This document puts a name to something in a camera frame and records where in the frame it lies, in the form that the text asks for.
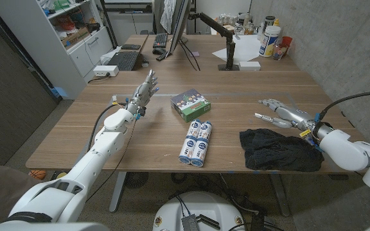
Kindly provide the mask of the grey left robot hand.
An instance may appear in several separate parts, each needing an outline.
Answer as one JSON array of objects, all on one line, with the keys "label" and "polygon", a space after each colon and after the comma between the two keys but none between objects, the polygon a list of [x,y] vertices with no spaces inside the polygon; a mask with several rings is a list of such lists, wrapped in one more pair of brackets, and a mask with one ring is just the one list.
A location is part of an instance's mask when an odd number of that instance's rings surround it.
[{"label": "grey left robot hand", "polygon": [[135,89],[131,100],[125,107],[134,117],[138,115],[144,116],[144,107],[149,103],[150,98],[159,90],[159,87],[155,87],[158,82],[154,74],[155,71],[151,69],[145,81]]}]

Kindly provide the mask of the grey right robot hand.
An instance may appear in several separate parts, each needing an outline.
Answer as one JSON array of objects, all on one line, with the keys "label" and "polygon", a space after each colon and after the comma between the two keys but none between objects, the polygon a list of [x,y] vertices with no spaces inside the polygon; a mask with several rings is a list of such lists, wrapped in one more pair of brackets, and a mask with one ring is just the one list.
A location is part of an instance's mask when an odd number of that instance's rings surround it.
[{"label": "grey right robot hand", "polygon": [[288,107],[275,99],[259,100],[259,103],[269,107],[278,117],[269,117],[255,113],[254,116],[258,119],[269,122],[279,128],[297,128],[302,131],[301,137],[310,135],[315,128],[316,122],[314,121],[314,117],[305,111]]}]

